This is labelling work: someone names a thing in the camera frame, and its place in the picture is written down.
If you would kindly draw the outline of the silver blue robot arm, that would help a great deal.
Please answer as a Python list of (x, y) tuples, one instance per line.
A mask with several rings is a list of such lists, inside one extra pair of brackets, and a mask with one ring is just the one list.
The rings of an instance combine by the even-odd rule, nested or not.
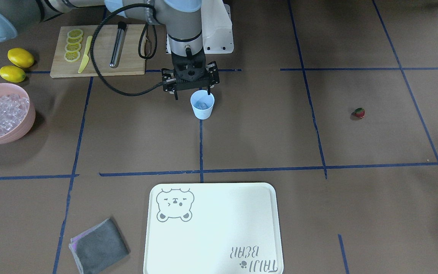
[(0, 42), (60, 14), (73, 10), (106, 7), (110, 15), (94, 31), (90, 44), (90, 59), (96, 73), (109, 89), (124, 96), (141, 96), (151, 92), (122, 92), (111, 86), (101, 75), (94, 57), (94, 44), (101, 28), (113, 17), (137, 19), (146, 26), (165, 26), (168, 34), (173, 69), (162, 70), (162, 81), (153, 86), (177, 95), (178, 91), (205, 88), (211, 92), (220, 82), (217, 63), (206, 63), (202, 42), (201, 0), (0, 0)]

